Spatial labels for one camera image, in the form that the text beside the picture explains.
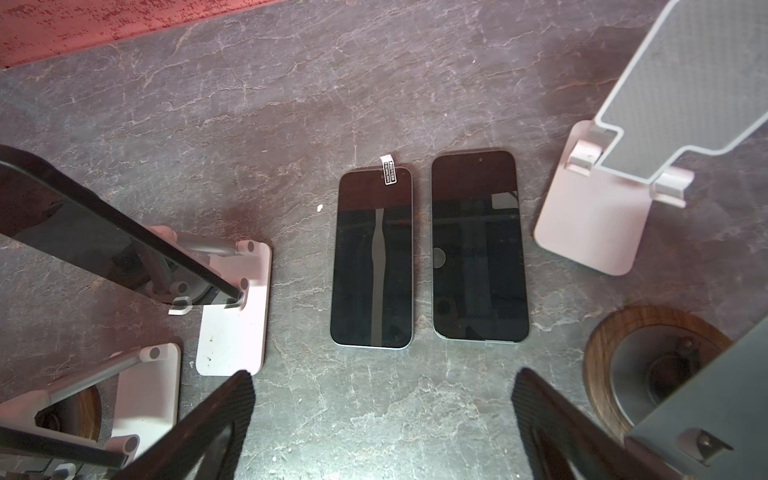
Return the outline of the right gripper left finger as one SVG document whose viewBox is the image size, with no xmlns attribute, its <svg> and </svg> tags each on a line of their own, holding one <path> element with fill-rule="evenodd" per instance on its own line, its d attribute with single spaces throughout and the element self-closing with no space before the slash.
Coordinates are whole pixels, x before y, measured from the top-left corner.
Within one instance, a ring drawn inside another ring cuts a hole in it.
<svg viewBox="0 0 768 480">
<path fill-rule="evenodd" d="M 232 479 L 256 401 L 252 375 L 239 370 L 116 479 Z"/>
</svg>

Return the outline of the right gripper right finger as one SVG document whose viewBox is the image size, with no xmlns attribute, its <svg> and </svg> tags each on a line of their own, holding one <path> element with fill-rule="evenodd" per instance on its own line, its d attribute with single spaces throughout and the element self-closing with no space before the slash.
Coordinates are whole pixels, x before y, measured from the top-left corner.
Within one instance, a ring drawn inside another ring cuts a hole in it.
<svg viewBox="0 0 768 480">
<path fill-rule="evenodd" d="M 515 377 L 511 402 L 535 479 L 657 479 L 530 368 Z"/>
</svg>

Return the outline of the white phone stand front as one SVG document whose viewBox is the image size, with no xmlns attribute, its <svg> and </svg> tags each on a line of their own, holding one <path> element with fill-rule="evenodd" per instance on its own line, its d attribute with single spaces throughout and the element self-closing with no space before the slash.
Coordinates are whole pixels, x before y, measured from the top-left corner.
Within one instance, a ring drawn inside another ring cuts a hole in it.
<svg viewBox="0 0 768 480">
<path fill-rule="evenodd" d="M 165 343 L 117 352 L 82 372 L 57 379 L 1 404 L 1 427 L 66 440 L 86 439 L 38 427 L 45 408 L 96 386 L 102 409 L 100 447 L 126 454 L 120 468 L 57 458 L 13 454 L 1 449 L 4 479 L 109 479 L 167 434 L 178 419 L 181 349 Z"/>
</svg>

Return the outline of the round wooden stand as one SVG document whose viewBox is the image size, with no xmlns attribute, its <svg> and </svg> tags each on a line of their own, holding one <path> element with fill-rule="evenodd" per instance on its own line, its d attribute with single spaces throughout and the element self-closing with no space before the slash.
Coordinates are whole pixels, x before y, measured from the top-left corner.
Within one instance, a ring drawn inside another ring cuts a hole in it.
<svg viewBox="0 0 768 480">
<path fill-rule="evenodd" d="M 41 410 L 35 416 L 38 427 L 98 440 L 102 424 L 101 398 L 96 386 Z"/>
</svg>

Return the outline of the silver edged phone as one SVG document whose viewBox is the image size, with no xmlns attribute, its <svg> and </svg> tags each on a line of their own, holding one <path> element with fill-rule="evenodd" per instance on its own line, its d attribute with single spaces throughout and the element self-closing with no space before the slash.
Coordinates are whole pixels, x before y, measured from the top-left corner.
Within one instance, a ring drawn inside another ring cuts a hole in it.
<svg viewBox="0 0 768 480">
<path fill-rule="evenodd" d="M 413 177 L 392 154 L 338 185 L 330 335 L 341 346 L 401 350 L 414 335 Z"/>
</svg>

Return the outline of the black phone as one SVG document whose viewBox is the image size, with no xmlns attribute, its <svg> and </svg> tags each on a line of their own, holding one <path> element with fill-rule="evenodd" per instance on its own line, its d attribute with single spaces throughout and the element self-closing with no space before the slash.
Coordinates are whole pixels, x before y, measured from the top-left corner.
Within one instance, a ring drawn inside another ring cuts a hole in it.
<svg viewBox="0 0 768 480">
<path fill-rule="evenodd" d="M 137 223 L 41 157 L 1 148 L 2 235 L 182 309 L 233 306 L 241 287 Z"/>
<path fill-rule="evenodd" d="M 106 450 L 89 439 L 66 440 L 6 426 L 1 427 L 1 449 L 13 454 L 64 459 L 117 469 L 122 468 L 128 460 L 126 454 Z"/>
<path fill-rule="evenodd" d="M 530 331 L 516 163 L 504 150 L 431 165 L 433 326 L 453 340 L 510 342 Z"/>
</svg>

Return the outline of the grey stand wooden base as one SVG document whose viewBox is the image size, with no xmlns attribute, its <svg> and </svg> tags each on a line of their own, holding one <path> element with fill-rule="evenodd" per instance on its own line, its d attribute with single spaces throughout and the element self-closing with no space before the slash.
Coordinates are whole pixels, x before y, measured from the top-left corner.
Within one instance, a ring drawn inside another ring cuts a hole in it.
<svg viewBox="0 0 768 480">
<path fill-rule="evenodd" d="M 607 316 L 584 351 L 596 416 L 663 479 L 767 476 L 767 322 L 737 341 L 663 306 Z"/>
</svg>

